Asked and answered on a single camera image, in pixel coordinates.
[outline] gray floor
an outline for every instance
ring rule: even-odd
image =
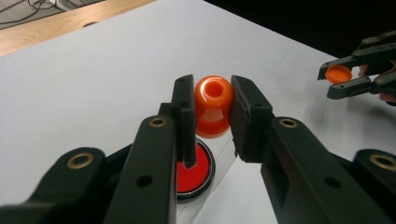
[[[70,2],[76,6],[84,6],[93,2],[92,0],[82,1],[73,0]],[[0,0],[0,30],[62,12],[62,10],[53,6],[49,0]]]

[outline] cable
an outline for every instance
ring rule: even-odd
[[[34,13],[32,13],[32,14],[30,14],[30,15],[28,15],[28,16],[22,18],[22,19],[16,20],[16,21],[5,21],[5,22],[0,22],[0,25],[10,24],[10,23],[19,22],[19,21],[24,21],[24,20],[26,20],[26,19],[29,19],[29,18],[33,17],[40,9],[49,9],[50,7],[41,8],[41,6],[42,6],[44,3],[46,3],[46,1],[47,1],[47,0],[38,0],[38,1],[35,1],[33,4],[31,4],[31,3],[30,3],[30,0],[28,0],[29,6],[31,6],[31,7],[33,7],[33,8],[35,9],[35,12],[34,12]]]
[[[5,7],[5,8],[0,10],[0,13],[4,12],[4,11],[6,11],[6,10],[12,8],[12,7],[15,7],[16,5],[18,5],[18,4],[22,3],[22,2],[24,2],[24,0],[21,0],[21,1],[17,2],[17,3],[14,3],[13,5],[11,5],[9,7]]]

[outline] wooden strip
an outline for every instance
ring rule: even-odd
[[[0,56],[103,21],[155,0],[106,0],[37,21],[0,30]]]

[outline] white table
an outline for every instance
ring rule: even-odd
[[[200,0],[160,0],[0,58],[0,205],[21,203],[66,151],[107,155],[194,74],[252,79],[277,116],[304,122],[332,153],[396,154],[395,108],[365,94],[326,98],[319,67],[333,57]],[[258,164],[233,157],[230,133],[207,140],[218,171],[177,223],[276,223]]]

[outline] orange cylinder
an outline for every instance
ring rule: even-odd
[[[233,101],[233,87],[227,79],[209,76],[195,87],[196,133],[204,138],[216,138],[230,128],[228,115]]]

